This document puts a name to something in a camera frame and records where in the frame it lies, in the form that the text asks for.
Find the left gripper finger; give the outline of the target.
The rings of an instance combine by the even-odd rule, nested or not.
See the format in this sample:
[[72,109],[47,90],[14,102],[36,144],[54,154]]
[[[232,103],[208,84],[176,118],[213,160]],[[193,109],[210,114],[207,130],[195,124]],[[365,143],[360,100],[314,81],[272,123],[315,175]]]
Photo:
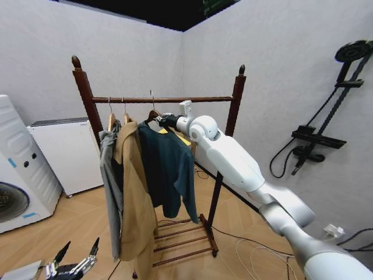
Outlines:
[[89,255],[76,266],[76,274],[82,273],[84,275],[95,265],[95,263],[97,262],[99,241],[100,238],[98,237],[94,242]]
[[57,276],[59,263],[62,261],[63,257],[68,251],[70,244],[71,241],[68,241],[67,244],[56,254],[55,258],[45,265],[46,276]]

